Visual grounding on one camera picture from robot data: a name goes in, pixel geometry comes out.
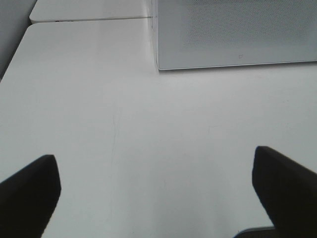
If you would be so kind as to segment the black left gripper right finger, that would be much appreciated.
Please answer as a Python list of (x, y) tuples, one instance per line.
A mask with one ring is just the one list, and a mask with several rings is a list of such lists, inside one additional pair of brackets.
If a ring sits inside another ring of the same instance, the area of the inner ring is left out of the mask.
[(316, 173), (268, 146), (258, 146), (252, 185), (280, 237), (317, 236)]

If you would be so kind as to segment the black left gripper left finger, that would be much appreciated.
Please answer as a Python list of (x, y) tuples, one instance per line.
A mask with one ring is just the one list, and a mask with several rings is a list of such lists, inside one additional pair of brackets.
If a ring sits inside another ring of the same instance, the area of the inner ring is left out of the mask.
[(54, 155), (43, 155), (2, 181), (0, 236), (40, 238), (60, 194), (60, 176)]

